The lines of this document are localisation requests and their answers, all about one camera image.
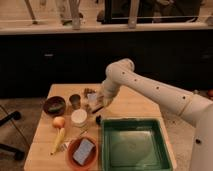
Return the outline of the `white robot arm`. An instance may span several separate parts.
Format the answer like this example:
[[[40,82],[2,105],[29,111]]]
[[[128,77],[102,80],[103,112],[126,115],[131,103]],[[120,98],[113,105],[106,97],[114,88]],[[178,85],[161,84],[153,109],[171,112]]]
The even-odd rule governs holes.
[[[120,87],[126,86],[169,109],[195,127],[189,171],[213,171],[213,101],[199,94],[168,85],[134,72],[135,65],[124,58],[106,67],[101,83],[101,101],[109,106]]]

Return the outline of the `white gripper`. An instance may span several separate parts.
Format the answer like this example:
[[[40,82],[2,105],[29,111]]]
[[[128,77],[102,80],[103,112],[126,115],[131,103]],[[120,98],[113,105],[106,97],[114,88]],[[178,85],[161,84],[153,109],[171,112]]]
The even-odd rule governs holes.
[[[106,78],[101,83],[99,94],[104,97],[102,99],[102,104],[104,107],[108,107],[113,102],[112,98],[117,96],[119,90],[120,84],[113,82],[109,78]]]

